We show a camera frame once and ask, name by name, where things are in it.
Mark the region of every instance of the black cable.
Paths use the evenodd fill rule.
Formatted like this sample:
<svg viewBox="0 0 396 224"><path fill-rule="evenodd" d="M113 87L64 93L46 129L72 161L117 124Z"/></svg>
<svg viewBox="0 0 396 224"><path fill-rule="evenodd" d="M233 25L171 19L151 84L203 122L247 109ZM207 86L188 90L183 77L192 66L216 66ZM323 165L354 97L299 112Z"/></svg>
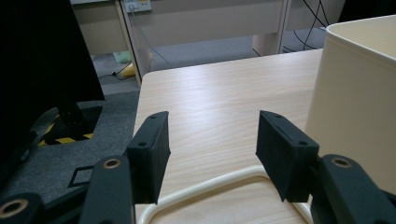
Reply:
<svg viewBox="0 0 396 224"><path fill-rule="evenodd" d="M299 36L297 36L296 31L293 31L293 32L294 32L294 34L296 35L297 39L300 40L300 42L304 44L304 41L303 41L302 39L300 39ZM316 48L311 47L311 46L309 46L309 45L307 45L307 44L305 44L305 45L306 45L307 47L311 48L311 49L316 49Z"/></svg>
<svg viewBox="0 0 396 224"><path fill-rule="evenodd" d="M312 15L314 15L315 19L317 19L320 24L322 24L322 26L327 27L319 18L318 15L315 14L315 12L312 10L312 8L305 2L305 0L303 0L305 5L308 7L308 9L311 11Z"/></svg>
<svg viewBox="0 0 396 224"><path fill-rule="evenodd" d="M98 77L98 78L102 78L102 77L116 77L118 80L124 80L124 79L126 79L126 78L129 78L129 77L119 78L119 77L118 77L118 74L121 73L123 70L125 70L125 68L127 68L131 63L132 63L132 61L130 61L126 66L124 66L124 67L123 67L120 71L118 71L117 73L116 73L116 72L112 72L111 74L103 75L103 76Z"/></svg>
<svg viewBox="0 0 396 224"><path fill-rule="evenodd" d="M330 25L330 23L329 23L329 20L327 20L326 11L324 10L324 6L323 6L323 3L322 3L322 1L321 1L321 0L319 0L319 3L320 3L320 5L321 5L321 8L322 8L322 12L323 12L324 19L326 20L326 22L327 22L327 25Z"/></svg>
<svg viewBox="0 0 396 224"><path fill-rule="evenodd" d="M312 33L312 29L314 29L315 23L317 22L317 17L318 17L319 9L320 9L320 1L319 1L318 8L317 8L317 14L315 14L314 22L312 23L311 29L309 30L309 33L308 33L308 35L306 36L306 39L305 39L305 42L304 42L304 46L303 46L303 50L305 50L305 46L306 46L306 43L308 42L308 38L309 38L309 36L310 36L311 33Z"/></svg>
<svg viewBox="0 0 396 224"><path fill-rule="evenodd" d="M283 46L283 48L284 49L288 49L288 50L290 50L291 52L295 52L296 50L294 50L294 49L289 49L289 48L286 48L285 46Z"/></svg>

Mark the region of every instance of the gray carpet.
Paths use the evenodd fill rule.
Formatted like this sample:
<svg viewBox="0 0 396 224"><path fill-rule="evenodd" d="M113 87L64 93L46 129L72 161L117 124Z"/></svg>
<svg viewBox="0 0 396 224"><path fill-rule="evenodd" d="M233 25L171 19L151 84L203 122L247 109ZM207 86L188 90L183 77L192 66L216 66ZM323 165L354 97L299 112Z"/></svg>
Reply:
<svg viewBox="0 0 396 224"><path fill-rule="evenodd" d="M132 140L139 91L106 95L104 102L79 103L87 108L101 105L100 118L90 140L37 147L41 135L55 118L56 109L43 114L35 123L37 133L27 161L11 175L0 191L0 200L10 195L34 192L48 203L78 187L69 188L76 168L95 165L104 157L120 155ZM89 181L91 170L79 172L75 183Z"/></svg>
<svg viewBox="0 0 396 224"><path fill-rule="evenodd" d="M104 95L126 91L140 91L136 77L124 79L120 74L116 77L111 76L113 72L120 73L129 63L117 63L112 53L94 55L91 57Z"/></svg>

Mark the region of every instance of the yellow black hazard tape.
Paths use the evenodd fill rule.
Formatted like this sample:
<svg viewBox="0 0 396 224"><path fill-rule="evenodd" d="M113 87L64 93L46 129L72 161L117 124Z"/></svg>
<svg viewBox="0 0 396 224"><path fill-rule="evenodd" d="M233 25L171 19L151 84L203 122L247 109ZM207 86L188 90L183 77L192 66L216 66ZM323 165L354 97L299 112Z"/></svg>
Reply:
<svg viewBox="0 0 396 224"><path fill-rule="evenodd" d="M85 112L85 122L79 125L77 129L75 127L73 133L70 131L69 127L64 124L62 118L57 115L41 137L38 146L43 147L49 145L68 144L81 140L92 139L93 131L101 111L101 106L90 108L89 110L83 110L83 114Z"/></svg>

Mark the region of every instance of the white cable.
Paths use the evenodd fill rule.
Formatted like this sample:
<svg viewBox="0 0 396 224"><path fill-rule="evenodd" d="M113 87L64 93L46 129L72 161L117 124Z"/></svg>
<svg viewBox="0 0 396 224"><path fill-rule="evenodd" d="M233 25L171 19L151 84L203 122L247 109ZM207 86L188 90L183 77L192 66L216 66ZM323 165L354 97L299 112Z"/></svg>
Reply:
<svg viewBox="0 0 396 224"><path fill-rule="evenodd" d="M268 177L267 172L265 169L260 166L249 166L247 168L237 170L235 172L229 173L227 175L222 175L210 180L207 180L205 182L202 182L200 184L196 184L194 186L181 189L179 191L176 191L174 193L168 194L166 196L163 196L159 199L158 204L151 204L147 206L143 212L140 214L139 219L137 220L138 224L149 224L151 219L160 212L161 210L170 207L176 203L180 203L183 201L186 201L192 197L195 197L200 194L204 194L206 192L209 192L213 189L219 189L221 187L224 187L226 185L238 182L243 179L247 179L253 176L263 176L266 178ZM303 218L305 220L312 224L314 223L311 217L311 212L309 210L309 204L308 203L293 203L293 205L297 208L297 210L301 213Z"/></svg>

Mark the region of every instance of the white desk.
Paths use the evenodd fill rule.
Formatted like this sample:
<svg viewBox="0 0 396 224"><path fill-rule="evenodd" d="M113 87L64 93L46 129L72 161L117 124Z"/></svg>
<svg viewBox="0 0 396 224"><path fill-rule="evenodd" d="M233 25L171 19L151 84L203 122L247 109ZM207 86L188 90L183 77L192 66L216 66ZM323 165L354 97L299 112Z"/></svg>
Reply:
<svg viewBox="0 0 396 224"><path fill-rule="evenodd" d="M304 129L321 49L144 76L134 131L169 111L170 156L160 197L251 165L259 111ZM139 216L145 205L136 206ZM252 177L161 211L152 223L304 223L271 181Z"/></svg>

